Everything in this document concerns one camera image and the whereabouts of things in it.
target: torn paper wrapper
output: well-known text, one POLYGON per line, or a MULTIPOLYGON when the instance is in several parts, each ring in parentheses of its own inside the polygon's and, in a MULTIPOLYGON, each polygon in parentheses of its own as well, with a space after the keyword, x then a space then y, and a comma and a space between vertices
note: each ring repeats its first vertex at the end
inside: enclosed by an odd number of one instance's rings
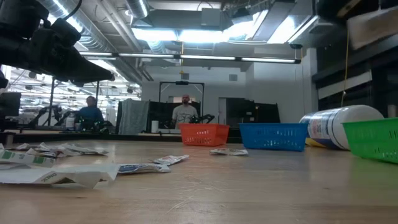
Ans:
POLYGON ((149 172, 171 172, 167 165, 161 164, 121 164, 120 174, 141 174, 149 172))
POLYGON ((114 181, 118 174, 117 164, 86 165, 62 168, 0 170, 3 184, 69 184, 77 183, 93 188, 101 181, 114 181))
POLYGON ((55 159, 0 150, 0 165, 1 164, 25 164, 28 166, 52 167, 55 164, 55 159))
POLYGON ((30 144, 24 143, 24 144, 21 144, 20 146, 15 147, 15 150, 28 150, 32 147, 33 146, 31 146, 30 144))
POLYGON ((214 149, 210 150, 212 154, 230 155, 230 156, 248 156, 249 153, 245 149, 214 149))
POLYGON ((82 155, 107 155, 107 150, 88 149, 78 144, 65 143, 59 146, 48 146, 46 143, 40 144, 37 148, 29 149, 26 154, 45 157, 64 157, 82 155))
POLYGON ((180 162, 183 159, 187 159, 189 155, 183 155, 183 156, 165 156, 159 159, 155 159, 154 162, 156 164, 163 164, 163 165, 172 165, 175 163, 180 162))

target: desk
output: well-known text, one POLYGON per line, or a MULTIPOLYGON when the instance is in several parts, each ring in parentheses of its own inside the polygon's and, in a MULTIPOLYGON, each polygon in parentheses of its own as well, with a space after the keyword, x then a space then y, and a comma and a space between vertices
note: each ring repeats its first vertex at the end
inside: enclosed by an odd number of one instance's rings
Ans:
MULTIPOLYGON (((398 166, 348 151, 250 150, 211 156, 180 142, 76 141, 107 148, 58 166, 147 162, 189 154, 168 174, 118 176, 110 186, 0 185, 1 223, 397 223, 398 166)), ((240 144, 229 147, 241 148, 240 144)))

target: green plastic basket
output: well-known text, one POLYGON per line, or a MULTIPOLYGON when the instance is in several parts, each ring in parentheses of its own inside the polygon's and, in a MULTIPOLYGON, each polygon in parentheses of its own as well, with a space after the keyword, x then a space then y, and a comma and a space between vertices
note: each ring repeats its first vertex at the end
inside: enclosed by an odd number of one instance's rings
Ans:
POLYGON ((343 123, 355 156, 398 164, 398 118, 343 123))

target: red plastic basket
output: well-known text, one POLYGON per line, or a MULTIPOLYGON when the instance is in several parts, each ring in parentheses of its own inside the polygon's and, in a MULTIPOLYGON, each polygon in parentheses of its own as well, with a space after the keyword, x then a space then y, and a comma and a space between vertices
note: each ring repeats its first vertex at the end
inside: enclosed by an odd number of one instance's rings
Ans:
POLYGON ((180 124, 182 142, 188 146, 226 144, 229 126, 222 124, 180 124))

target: monitor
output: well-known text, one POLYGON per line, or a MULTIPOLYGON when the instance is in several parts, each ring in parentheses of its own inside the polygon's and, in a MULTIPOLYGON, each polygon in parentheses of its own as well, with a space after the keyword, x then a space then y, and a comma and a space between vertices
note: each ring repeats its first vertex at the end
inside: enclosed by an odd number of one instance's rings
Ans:
POLYGON ((0 116, 19 116, 21 93, 2 93, 0 95, 0 116))

